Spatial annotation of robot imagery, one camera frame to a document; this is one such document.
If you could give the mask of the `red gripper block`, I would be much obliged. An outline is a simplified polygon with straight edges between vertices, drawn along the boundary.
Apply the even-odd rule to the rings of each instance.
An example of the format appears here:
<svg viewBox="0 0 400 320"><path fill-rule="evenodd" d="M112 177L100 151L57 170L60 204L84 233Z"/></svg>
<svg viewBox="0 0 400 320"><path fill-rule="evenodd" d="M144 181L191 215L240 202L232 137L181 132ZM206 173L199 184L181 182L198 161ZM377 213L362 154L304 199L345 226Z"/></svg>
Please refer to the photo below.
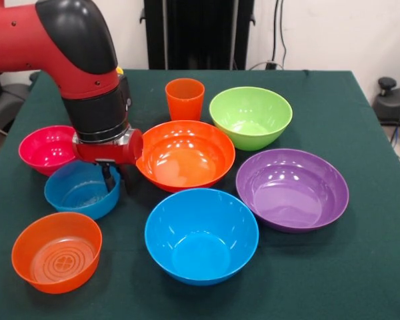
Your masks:
<svg viewBox="0 0 400 320"><path fill-rule="evenodd" d="M131 193L131 180L126 165L134 165L143 152L143 134L139 129L128 129L118 139L106 143L82 143L75 133L72 138L73 152L78 160L100 163L107 191L115 187L110 165L119 165L119 173L127 194Z"/></svg>

